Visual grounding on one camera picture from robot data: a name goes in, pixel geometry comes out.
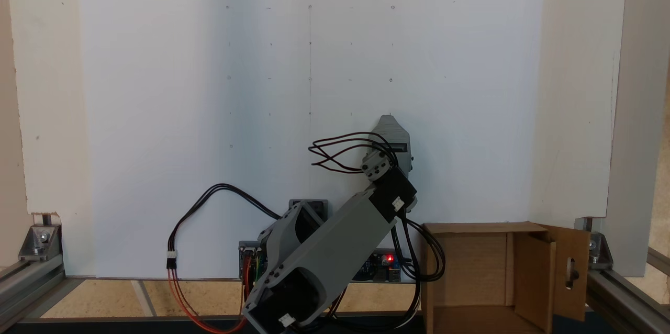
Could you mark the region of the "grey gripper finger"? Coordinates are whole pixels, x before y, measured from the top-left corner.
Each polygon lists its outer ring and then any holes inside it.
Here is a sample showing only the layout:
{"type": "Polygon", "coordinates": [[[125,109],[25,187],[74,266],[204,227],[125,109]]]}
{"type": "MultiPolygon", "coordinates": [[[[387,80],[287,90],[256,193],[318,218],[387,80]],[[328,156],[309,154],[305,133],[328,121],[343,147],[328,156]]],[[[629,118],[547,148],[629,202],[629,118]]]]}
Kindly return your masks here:
{"type": "Polygon", "coordinates": [[[373,132],[381,135],[388,143],[410,144],[410,135],[392,115],[382,115],[373,132]]]}

